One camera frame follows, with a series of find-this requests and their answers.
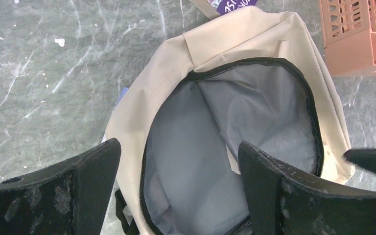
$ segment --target zipper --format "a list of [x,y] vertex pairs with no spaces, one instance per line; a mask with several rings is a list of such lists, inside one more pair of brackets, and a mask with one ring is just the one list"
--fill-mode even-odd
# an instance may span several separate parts
[[[320,136],[320,129],[319,129],[319,120],[318,116],[316,114],[316,109],[315,109],[315,100],[313,97],[312,90],[305,79],[304,75],[302,72],[291,62],[289,62],[286,59],[283,58],[270,58],[270,57],[258,57],[258,58],[250,58],[250,59],[244,59],[244,60],[239,60],[233,63],[225,64],[222,66],[219,66],[215,69],[212,69],[210,71],[206,72],[190,72],[188,76],[186,77],[187,80],[205,80],[207,78],[213,77],[213,75],[216,75],[218,71],[228,71],[230,69],[233,69],[238,66],[245,66],[245,65],[253,65],[253,64],[259,64],[259,65],[264,65],[264,66],[270,66],[272,63],[277,63],[277,65],[282,66],[285,70],[287,70],[290,74],[293,75],[300,84],[302,85],[305,94],[306,94],[306,109],[309,112],[309,110],[313,110],[313,114],[315,115],[314,117],[309,114],[310,120],[311,120],[311,125],[312,125],[312,134],[315,138],[315,145],[316,145],[316,151],[317,151],[317,169],[315,169],[315,172],[313,173],[315,176],[320,177],[322,175],[323,171],[323,165],[324,165],[324,148],[322,145],[322,139]],[[146,170],[146,147],[147,143],[145,145],[145,149],[143,151],[143,158],[142,158],[142,169],[141,169],[141,182],[140,182],[140,187],[139,187],[139,204],[141,206],[141,220],[142,224],[148,228],[148,232],[150,234],[154,235],[164,235],[158,227],[156,227],[155,224],[153,224],[150,215],[147,211],[146,207],[146,202],[144,199],[144,194],[143,194],[143,187],[144,187],[144,179],[145,179],[145,170]],[[244,218],[240,223],[238,223],[236,226],[234,226],[231,230],[229,230],[227,233],[224,235],[236,235],[238,234],[241,230],[244,229],[247,225],[251,223],[250,216],[247,216]]]

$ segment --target pink plastic basket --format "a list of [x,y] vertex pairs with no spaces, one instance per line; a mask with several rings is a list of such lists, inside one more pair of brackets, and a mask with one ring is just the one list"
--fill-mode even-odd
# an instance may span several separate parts
[[376,0],[319,0],[332,76],[376,76]]

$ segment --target basket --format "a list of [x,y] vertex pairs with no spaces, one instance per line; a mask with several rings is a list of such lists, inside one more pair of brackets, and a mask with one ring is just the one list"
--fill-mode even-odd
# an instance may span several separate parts
[[332,76],[376,76],[376,0],[319,0]]

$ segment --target marble tabletop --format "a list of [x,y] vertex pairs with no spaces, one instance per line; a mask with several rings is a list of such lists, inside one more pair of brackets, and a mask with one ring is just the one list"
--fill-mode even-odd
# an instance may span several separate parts
[[[318,1],[258,6],[298,12],[323,52]],[[0,182],[99,144],[158,46],[207,21],[189,0],[0,0]],[[376,77],[334,83],[352,146],[376,147]],[[376,190],[376,176],[357,170],[348,185]],[[123,234],[114,198],[101,234]]]

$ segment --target black strap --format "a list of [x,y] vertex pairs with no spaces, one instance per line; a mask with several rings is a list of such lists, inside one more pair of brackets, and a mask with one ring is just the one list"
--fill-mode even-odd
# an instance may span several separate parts
[[138,227],[136,226],[135,220],[132,219],[132,222],[130,222],[130,224],[127,223],[126,216],[123,213],[123,210],[127,206],[127,204],[126,204],[126,201],[124,200],[124,197],[120,189],[115,192],[115,198],[116,198],[116,216],[119,218],[119,220],[122,223],[124,234],[139,235],[140,233],[139,233]]

